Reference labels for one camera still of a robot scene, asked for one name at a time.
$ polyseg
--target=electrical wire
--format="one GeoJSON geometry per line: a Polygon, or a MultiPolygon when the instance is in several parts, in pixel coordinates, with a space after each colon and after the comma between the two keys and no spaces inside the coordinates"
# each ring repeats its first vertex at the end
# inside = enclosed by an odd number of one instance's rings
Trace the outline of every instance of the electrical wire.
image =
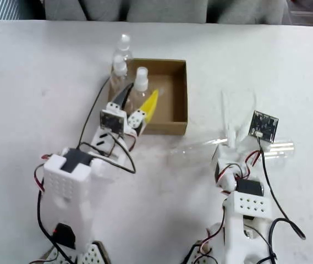
{"type": "Polygon", "coordinates": [[[42,166],[44,166],[44,163],[41,163],[40,165],[38,165],[38,166],[35,168],[35,170],[34,170],[34,180],[35,180],[36,185],[38,186],[38,188],[44,193],[44,192],[45,192],[45,188],[44,188],[44,186],[40,183],[40,181],[37,179],[37,175],[36,175],[37,170],[38,170],[40,167],[42,167],[42,166]]]}
{"type": "Polygon", "coordinates": [[[216,262],[216,264],[218,264],[217,259],[214,258],[213,256],[210,256],[210,255],[209,255],[211,251],[212,251],[212,249],[210,249],[210,250],[208,251],[208,253],[202,254],[202,255],[198,256],[192,263],[193,263],[193,264],[196,264],[196,262],[199,261],[199,259],[201,259],[202,257],[208,257],[208,258],[214,260],[214,262],[216,262]]]}
{"type": "Polygon", "coordinates": [[[101,150],[98,150],[96,147],[94,147],[93,145],[87,143],[87,142],[82,142],[79,144],[78,148],[80,148],[81,145],[86,145],[86,146],[89,146],[91,147],[93,150],[97,151],[100,155],[103,155],[105,156],[105,152],[101,151],[101,150]]]}
{"type": "MultiPolygon", "coordinates": [[[[270,230],[269,230],[269,232],[268,232],[268,243],[271,245],[271,248],[269,247],[269,253],[270,253],[270,255],[272,255],[273,254],[273,251],[272,251],[272,234],[273,234],[273,230],[274,230],[274,228],[275,228],[275,226],[276,226],[276,224],[278,223],[278,222],[286,222],[286,223],[289,223],[290,224],[290,226],[293,228],[293,230],[296,232],[296,230],[298,230],[299,232],[301,232],[301,234],[303,234],[303,232],[299,229],[299,227],[294,223],[294,222],[292,222],[291,220],[289,220],[289,219],[287,219],[287,218],[276,218],[273,222],[272,222],[272,224],[271,224],[271,226],[270,226],[270,230]]],[[[272,264],[276,264],[276,261],[275,261],[275,259],[272,257],[271,258],[271,263],[272,264]]]]}
{"type": "Polygon", "coordinates": [[[103,83],[103,85],[101,86],[100,91],[99,91],[99,93],[97,94],[97,96],[96,96],[96,98],[95,98],[95,100],[94,100],[94,103],[92,104],[92,107],[90,108],[89,114],[88,114],[88,116],[86,117],[86,120],[85,120],[85,122],[84,122],[83,128],[82,128],[82,130],[81,130],[80,137],[79,137],[79,141],[78,141],[78,144],[77,144],[76,149],[79,148],[79,145],[80,145],[81,140],[82,140],[82,138],[83,138],[83,134],[84,134],[85,127],[86,127],[86,125],[87,125],[87,123],[88,123],[88,121],[89,121],[89,118],[90,118],[90,116],[91,116],[91,113],[92,113],[92,111],[93,111],[93,109],[94,109],[94,107],[95,107],[95,105],[96,105],[97,100],[98,100],[99,97],[100,97],[100,94],[101,94],[103,88],[106,86],[106,84],[107,84],[108,81],[109,81],[109,78],[107,78],[107,80],[106,80],[106,81],[103,83]]]}
{"type": "Polygon", "coordinates": [[[255,151],[253,151],[252,153],[250,153],[250,154],[247,156],[247,158],[245,158],[244,162],[247,163],[248,160],[250,159],[250,157],[253,156],[253,155],[256,154],[256,153],[257,153],[257,156],[256,156],[256,158],[254,159],[254,162],[252,163],[252,165],[254,165],[255,162],[256,162],[256,160],[259,158],[260,150],[255,150],[255,151]]]}
{"type": "Polygon", "coordinates": [[[262,263],[264,263],[265,261],[268,261],[268,260],[273,259],[274,257],[276,257],[276,256],[264,257],[262,260],[259,260],[256,264],[262,264],[262,263]]]}
{"type": "Polygon", "coordinates": [[[264,236],[254,227],[251,227],[250,225],[244,224],[245,227],[248,227],[250,229],[253,229],[266,243],[266,245],[272,249],[272,246],[269,244],[269,242],[264,238],[264,236]]]}
{"type": "Polygon", "coordinates": [[[214,238],[218,233],[220,233],[220,231],[221,231],[221,229],[222,229],[222,227],[223,227],[223,224],[224,224],[224,215],[225,215],[225,209],[224,209],[224,207],[222,207],[222,210],[223,210],[223,216],[222,216],[222,221],[221,221],[221,224],[220,224],[220,227],[219,227],[219,229],[213,234],[213,235],[210,235],[210,236],[208,236],[206,239],[204,239],[200,244],[200,249],[199,249],[199,251],[200,251],[200,254],[202,254],[202,255],[205,255],[206,253],[203,253],[203,247],[204,247],[204,245],[207,243],[207,242],[209,242],[212,238],[214,238]]]}
{"type": "MultiPolygon", "coordinates": [[[[272,198],[274,199],[274,201],[275,201],[277,207],[279,208],[279,210],[281,211],[281,213],[283,214],[283,216],[285,217],[285,219],[289,220],[287,214],[283,211],[283,209],[282,209],[281,205],[279,204],[279,202],[278,202],[278,200],[277,200],[275,194],[273,193],[273,190],[272,190],[272,187],[271,187],[271,184],[270,184],[270,180],[269,180],[268,175],[267,175],[267,170],[266,170],[266,165],[265,165],[265,155],[264,155],[264,151],[263,151],[263,149],[262,149],[261,146],[260,146],[260,152],[261,152],[261,157],[262,157],[262,167],[263,167],[264,175],[265,175],[265,178],[266,178],[267,185],[268,185],[268,187],[269,187],[269,189],[270,189],[270,193],[271,193],[271,195],[272,195],[272,198]]],[[[298,235],[301,239],[303,239],[303,240],[306,239],[305,234],[303,233],[302,230],[300,230],[300,229],[298,228],[298,226],[297,226],[296,224],[293,223],[293,224],[291,224],[291,226],[292,226],[293,230],[297,233],[297,235],[298,235]]]]}
{"type": "Polygon", "coordinates": [[[58,254],[56,253],[56,257],[53,258],[52,260],[33,260],[31,262],[29,262],[28,264],[35,264],[35,263],[49,263],[49,262],[53,262],[57,259],[58,254]]]}
{"type": "Polygon", "coordinates": [[[249,175],[250,175],[250,168],[249,168],[249,166],[248,166],[248,160],[250,159],[250,157],[252,156],[252,155],[254,155],[254,154],[256,154],[257,153],[257,156],[256,156],[256,158],[254,159],[254,162],[252,163],[252,166],[254,166],[255,165],[255,163],[256,163],[256,161],[257,161],[257,159],[259,158],[259,156],[260,156],[260,150],[255,150],[255,151],[253,151],[252,153],[250,153],[248,156],[247,156],[247,158],[245,158],[245,160],[244,160],[244,163],[245,163],[245,165],[246,165],[246,169],[247,169],[247,174],[246,174],[246,176],[244,176],[243,178],[248,178],[249,177],[249,175]]]}
{"type": "MultiPolygon", "coordinates": [[[[117,164],[117,163],[115,163],[115,162],[111,161],[110,159],[107,159],[107,158],[105,158],[105,157],[103,157],[103,156],[95,156],[95,155],[94,155],[94,157],[95,157],[95,158],[98,158],[98,159],[100,159],[100,160],[106,161],[107,163],[109,163],[109,164],[111,164],[111,165],[113,165],[113,166],[115,166],[115,167],[117,167],[117,168],[120,168],[120,169],[122,169],[122,170],[124,170],[124,171],[126,171],[126,172],[135,174],[135,173],[136,173],[135,164],[134,164],[134,161],[133,161],[131,155],[129,154],[128,150],[127,150],[111,133],[108,133],[108,134],[113,138],[114,142],[115,142],[119,147],[121,147],[122,150],[124,151],[124,153],[127,155],[127,157],[129,158],[129,161],[130,161],[130,163],[131,163],[131,165],[132,165],[133,170],[131,170],[131,169],[129,169],[129,168],[126,168],[126,167],[123,167],[123,166],[121,166],[120,164],[117,164]]],[[[87,142],[82,142],[81,144],[83,144],[83,143],[84,143],[84,145],[90,146],[90,147],[92,147],[92,148],[94,149],[94,147],[91,146],[89,143],[87,143],[87,142]]]]}
{"type": "Polygon", "coordinates": [[[129,152],[131,152],[134,149],[134,146],[135,146],[135,143],[136,143],[136,136],[133,135],[133,134],[127,134],[127,133],[125,133],[125,135],[130,136],[130,137],[132,137],[134,139],[133,144],[131,145],[131,147],[128,150],[129,152]]]}
{"type": "Polygon", "coordinates": [[[284,218],[277,218],[275,219],[271,226],[270,226],[270,230],[269,230],[269,234],[268,234],[268,243],[270,244],[270,246],[268,247],[268,251],[270,253],[269,257],[267,258],[263,258],[261,261],[259,261],[257,264],[260,264],[260,263],[263,263],[264,261],[267,261],[267,260],[270,260],[271,261],[271,264],[276,264],[276,261],[275,261],[275,258],[276,256],[274,255],[274,252],[273,252],[273,249],[272,249],[272,233],[273,233],[273,229],[275,227],[275,225],[280,222],[280,221],[283,221],[283,222],[287,222],[290,224],[290,226],[292,227],[292,229],[296,232],[296,234],[302,239],[302,240],[305,240],[306,239],[306,236],[305,234],[303,233],[303,231],[294,223],[292,222],[287,214],[283,211],[282,207],[280,206],[278,200],[276,199],[275,197],[275,194],[273,193],[273,190],[272,190],[272,187],[271,187],[271,184],[270,184],[270,180],[268,178],[268,175],[267,175],[267,170],[266,170],[266,164],[265,164],[265,154],[264,154],[264,151],[261,147],[261,144],[260,144],[260,138],[257,138],[257,141],[259,143],[259,146],[260,146],[260,154],[261,154],[261,157],[262,157],[262,167],[263,167],[263,171],[264,171],[264,175],[265,175],[265,179],[266,179],[266,182],[267,182],[267,185],[269,186],[269,189],[270,189],[270,193],[272,195],[272,198],[274,199],[277,207],[279,208],[279,210],[281,211],[282,215],[284,216],[284,218]]]}
{"type": "Polygon", "coordinates": [[[228,169],[229,167],[231,166],[237,166],[240,170],[240,175],[241,175],[241,178],[243,178],[243,171],[240,167],[240,165],[238,165],[237,163],[228,163],[226,167],[224,167],[224,169],[220,172],[220,174],[218,175],[218,179],[217,181],[219,181],[221,179],[221,177],[224,175],[226,169],[228,169]]]}
{"type": "Polygon", "coordinates": [[[44,226],[42,225],[41,222],[41,216],[40,216],[40,202],[41,202],[41,191],[39,191],[39,194],[37,196],[37,206],[36,206],[36,214],[37,214],[37,222],[39,224],[39,227],[41,231],[44,233],[44,235],[47,237],[47,239],[52,243],[52,245],[57,249],[59,253],[64,257],[64,259],[69,263],[69,264],[74,264],[74,262],[66,255],[66,253],[60,248],[60,246],[52,239],[50,234],[45,230],[44,226]]]}

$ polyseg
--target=gray couch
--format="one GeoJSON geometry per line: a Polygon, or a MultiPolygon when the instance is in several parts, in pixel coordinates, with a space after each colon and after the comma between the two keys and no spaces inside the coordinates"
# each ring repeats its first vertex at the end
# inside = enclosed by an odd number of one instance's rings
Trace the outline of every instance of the gray couch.
{"type": "Polygon", "coordinates": [[[48,20],[282,24],[286,0],[45,0],[48,20]]]}

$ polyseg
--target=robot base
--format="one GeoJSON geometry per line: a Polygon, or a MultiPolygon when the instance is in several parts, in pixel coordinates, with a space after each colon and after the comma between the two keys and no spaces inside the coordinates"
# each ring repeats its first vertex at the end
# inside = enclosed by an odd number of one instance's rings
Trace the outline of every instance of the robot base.
{"type": "MultiPolygon", "coordinates": [[[[61,248],[64,250],[67,256],[75,260],[75,263],[77,264],[111,264],[106,250],[100,241],[94,241],[89,246],[88,251],[85,254],[81,254],[79,256],[77,256],[75,250],[64,246],[61,246],[61,248]]],[[[52,248],[47,254],[48,256],[45,259],[50,261],[50,264],[68,264],[68,262],[60,253],[58,253],[57,256],[57,249],[55,248],[52,248]]]]}

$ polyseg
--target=gray cushion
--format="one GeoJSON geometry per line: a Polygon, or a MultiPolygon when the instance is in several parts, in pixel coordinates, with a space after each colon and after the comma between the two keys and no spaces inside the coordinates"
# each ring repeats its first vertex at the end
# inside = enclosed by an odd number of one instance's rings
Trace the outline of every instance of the gray cushion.
{"type": "Polygon", "coordinates": [[[129,22],[205,23],[207,0],[133,0],[129,22]]]}

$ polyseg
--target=black wire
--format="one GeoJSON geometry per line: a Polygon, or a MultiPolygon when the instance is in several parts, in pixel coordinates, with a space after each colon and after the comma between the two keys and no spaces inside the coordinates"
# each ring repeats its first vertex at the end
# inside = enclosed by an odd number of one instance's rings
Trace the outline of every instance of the black wire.
{"type": "Polygon", "coordinates": [[[277,199],[276,199],[275,194],[273,193],[273,190],[272,190],[270,181],[269,181],[269,179],[268,179],[267,171],[266,171],[265,155],[264,155],[264,151],[263,151],[262,148],[260,148],[260,153],[261,153],[261,158],[262,158],[262,167],[263,167],[263,170],[264,170],[264,174],[265,174],[265,178],[266,178],[267,185],[268,185],[269,188],[270,188],[270,192],[271,192],[272,198],[274,199],[274,201],[275,201],[277,207],[279,208],[279,210],[281,211],[281,213],[283,214],[283,216],[284,216],[285,218],[288,218],[287,214],[283,211],[281,205],[279,204],[279,202],[278,202],[277,199]]]}
{"type": "Polygon", "coordinates": [[[259,143],[259,146],[260,146],[260,153],[261,153],[261,158],[262,158],[262,167],[263,167],[263,171],[264,171],[264,175],[265,175],[265,178],[266,178],[266,182],[267,182],[267,185],[269,186],[270,188],[270,193],[277,205],[277,207],[279,208],[279,210],[281,211],[281,213],[283,214],[284,218],[277,218],[275,219],[271,226],[270,226],[270,231],[269,231],[269,234],[268,234],[268,243],[270,244],[270,246],[268,246],[268,251],[270,253],[269,257],[267,258],[263,258],[262,260],[260,260],[257,264],[260,264],[260,263],[263,263],[264,261],[267,261],[267,260],[270,260],[271,261],[271,264],[276,264],[276,261],[275,261],[275,254],[273,252],[273,249],[272,249],[272,233],[273,233],[273,229],[275,227],[275,225],[280,222],[280,221],[284,221],[284,222],[287,222],[290,224],[290,226],[292,227],[292,229],[296,232],[296,234],[303,240],[306,239],[306,236],[305,234],[303,233],[303,231],[294,223],[292,222],[287,214],[283,211],[282,207],[280,206],[280,204],[278,203],[274,193],[273,193],[273,190],[272,190],[272,187],[271,187],[271,184],[270,184],[270,180],[268,178],[268,175],[267,175],[267,171],[266,171],[266,165],[265,165],[265,154],[264,154],[264,151],[261,147],[261,144],[260,144],[260,139],[257,138],[258,140],[258,143],[259,143]]]}
{"type": "Polygon", "coordinates": [[[211,251],[212,251],[212,249],[210,249],[210,250],[208,251],[208,253],[202,254],[201,257],[198,258],[197,262],[198,262],[202,257],[208,257],[208,258],[214,260],[214,261],[216,262],[216,264],[218,264],[217,259],[214,258],[213,256],[210,256],[210,252],[211,252],[211,251]]]}
{"type": "MultiPolygon", "coordinates": [[[[273,193],[273,190],[272,190],[272,187],[271,187],[271,184],[270,184],[270,180],[268,179],[268,175],[267,175],[267,171],[266,171],[265,155],[264,155],[264,151],[263,151],[262,147],[260,147],[260,152],[261,152],[262,167],[263,167],[263,170],[264,170],[264,175],[265,175],[265,178],[266,178],[267,185],[268,185],[269,188],[270,188],[270,193],[271,193],[271,195],[272,195],[272,198],[274,199],[274,201],[275,201],[277,207],[279,208],[279,210],[282,212],[283,216],[284,216],[287,220],[289,220],[287,214],[283,211],[281,205],[278,203],[278,201],[277,201],[277,199],[276,199],[276,197],[275,197],[275,194],[273,193]]],[[[300,230],[300,229],[298,228],[298,226],[297,226],[296,224],[294,224],[294,223],[291,224],[291,226],[292,226],[293,230],[297,233],[297,235],[298,235],[301,239],[305,240],[306,237],[305,237],[305,234],[302,232],[302,230],[300,230]]]]}
{"type": "Polygon", "coordinates": [[[47,237],[47,239],[52,243],[52,245],[57,249],[58,252],[61,253],[61,255],[64,257],[64,259],[69,264],[74,264],[74,262],[66,255],[66,253],[59,247],[59,245],[52,239],[50,234],[45,230],[44,226],[41,222],[41,216],[40,216],[40,202],[41,202],[41,191],[39,191],[38,197],[37,197],[37,206],[36,206],[36,213],[37,213],[37,222],[39,224],[39,227],[41,231],[44,233],[44,235],[47,237]]]}
{"type": "Polygon", "coordinates": [[[87,143],[87,142],[82,142],[79,144],[78,148],[80,149],[80,146],[81,145],[86,145],[86,146],[89,146],[91,147],[93,150],[97,151],[100,155],[103,155],[103,156],[106,156],[105,152],[101,151],[101,150],[98,150],[96,147],[94,147],[93,145],[87,143]]]}
{"type": "Polygon", "coordinates": [[[250,229],[253,229],[264,241],[265,243],[267,244],[267,246],[269,248],[272,248],[272,246],[269,244],[269,242],[264,238],[264,236],[254,227],[251,227],[250,225],[247,225],[247,224],[244,224],[245,227],[248,227],[250,229]]]}
{"type": "Polygon", "coordinates": [[[265,261],[271,260],[273,258],[274,258],[274,256],[264,257],[262,260],[259,260],[256,264],[262,264],[265,261]]]}
{"type": "MultiPolygon", "coordinates": [[[[292,222],[291,220],[289,220],[289,219],[287,219],[287,218],[276,218],[276,219],[272,222],[272,224],[271,224],[271,226],[270,226],[270,230],[269,230],[269,232],[268,232],[268,243],[271,245],[271,248],[269,247],[270,256],[274,255],[274,253],[273,253],[273,251],[272,251],[272,234],[273,234],[273,230],[274,230],[274,228],[275,228],[275,226],[276,226],[276,224],[277,224],[278,222],[286,222],[286,223],[289,223],[290,226],[293,228],[293,230],[294,230],[295,232],[297,232],[296,230],[298,230],[301,234],[303,234],[303,232],[299,229],[299,227],[298,227],[294,222],[292,222]]],[[[275,259],[274,259],[273,257],[271,257],[270,260],[271,260],[271,264],[276,264],[276,261],[275,261],[275,259]]]]}
{"type": "Polygon", "coordinates": [[[243,178],[243,171],[242,168],[240,167],[240,165],[238,165],[237,163],[228,163],[227,165],[235,165],[239,168],[240,170],[240,177],[243,178]]]}
{"type": "MultiPolygon", "coordinates": [[[[110,161],[109,159],[105,159],[105,158],[99,157],[99,156],[94,156],[94,157],[95,157],[95,158],[98,158],[98,159],[100,159],[100,160],[106,161],[107,163],[109,163],[109,164],[111,164],[111,165],[113,165],[113,166],[115,166],[115,167],[117,167],[117,168],[120,168],[120,169],[122,169],[122,170],[124,170],[124,171],[126,171],[126,172],[135,174],[135,173],[136,173],[135,164],[134,164],[134,161],[133,161],[131,155],[129,154],[128,150],[127,150],[111,133],[108,133],[108,134],[113,138],[114,142],[115,142],[118,146],[120,146],[120,147],[122,148],[122,150],[124,151],[124,153],[128,156],[129,161],[130,161],[130,163],[131,163],[131,165],[132,165],[132,167],[133,167],[133,170],[131,170],[131,169],[129,169],[129,168],[126,168],[126,167],[123,167],[123,166],[121,166],[121,165],[119,165],[119,164],[117,164],[117,163],[115,163],[115,162],[112,162],[112,161],[110,161]]],[[[84,145],[87,145],[87,146],[90,146],[92,149],[94,149],[94,147],[91,146],[91,145],[90,145],[89,143],[87,143],[87,142],[82,142],[81,145],[83,145],[83,144],[84,144],[84,145]]]]}
{"type": "Polygon", "coordinates": [[[104,82],[104,84],[101,86],[100,91],[99,91],[99,93],[97,94],[94,103],[92,104],[92,107],[91,107],[91,109],[90,109],[90,111],[89,111],[89,114],[88,114],[88,116],[87,116],[87,118],[86,118],[86,121],[85,121],[85,123],[84,123],[84,125],[83,125],[83,129],[82,129],[82,131],[81,131],[81,133],[80,133],[80,137],[79,137],[79,141],[78,141],[78,145],[77,145],[76,149],[79,148],[79,145],[80,145],[80,143],[81,143],[81,139],[83,138],[84,130],[85,130],[85,127],[86,127],[86,125],[87,125],[87,123],[88,123],[88,121],[89,121],[90,115],[91,115],[91,113],[92,113],[92,111],[93,111],[93,109],[94,109],[94,107],[95,107],[95,105],[96,105],[97,100],[98,100],[99,97],[100,97],[100,94],[101,94],[103,88],[106,86],[106,84],[107,84],[108,81],[109,81],[109,78],[107,78],[107,80],[106,80],[106,81],[104,82]]]}

